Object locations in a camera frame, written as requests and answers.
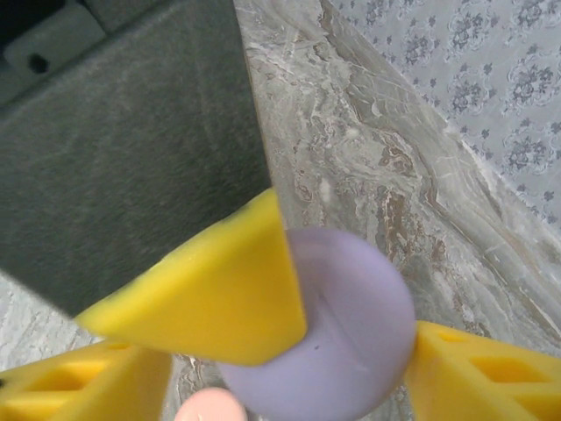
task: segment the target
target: plastic toy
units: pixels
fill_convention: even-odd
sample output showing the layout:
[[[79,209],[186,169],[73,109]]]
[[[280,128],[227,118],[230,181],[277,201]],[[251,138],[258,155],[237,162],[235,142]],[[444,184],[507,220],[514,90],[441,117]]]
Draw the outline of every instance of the plastic toy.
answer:
[[[354,421],[404,377],[420,421],[561,419],[560,359],[415,325],[400,276],[350,234],[309,229],[289,232],[288,241],[309,330],[263,365],[220,364],[249,409],[273,421]],[[156,421],[168,373],[165,353],[85,347],[0,374],[0,420]]]

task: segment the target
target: purple disc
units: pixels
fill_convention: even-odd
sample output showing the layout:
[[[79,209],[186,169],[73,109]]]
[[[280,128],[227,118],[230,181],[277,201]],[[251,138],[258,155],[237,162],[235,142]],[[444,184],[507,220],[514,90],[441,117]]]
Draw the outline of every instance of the purple disc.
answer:
[[[231,391],[271,421],[354,421],[401,380],[415,343],[413,301],[377,249],[349,233],[288,232],[306,337],[257,367],[219,364]]]

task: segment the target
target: gray plastic object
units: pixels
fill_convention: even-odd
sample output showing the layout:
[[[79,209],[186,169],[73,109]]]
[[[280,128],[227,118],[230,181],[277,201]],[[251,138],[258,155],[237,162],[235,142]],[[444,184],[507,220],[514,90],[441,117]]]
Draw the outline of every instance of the gray plastic object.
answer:
[[[401,380],[415,312],[400,274],[351,234],[288,232],[309,321],[303,341],[258,367],[219,364],[251,411],[270,421],[354,421]]]

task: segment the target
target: floral wallpaper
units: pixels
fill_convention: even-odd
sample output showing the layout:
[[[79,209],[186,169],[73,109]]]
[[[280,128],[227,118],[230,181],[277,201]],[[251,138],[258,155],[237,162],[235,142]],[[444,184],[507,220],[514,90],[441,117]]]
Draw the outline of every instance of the floral wallpaper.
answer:
[[[561,231],[561,0],[333,0]]]

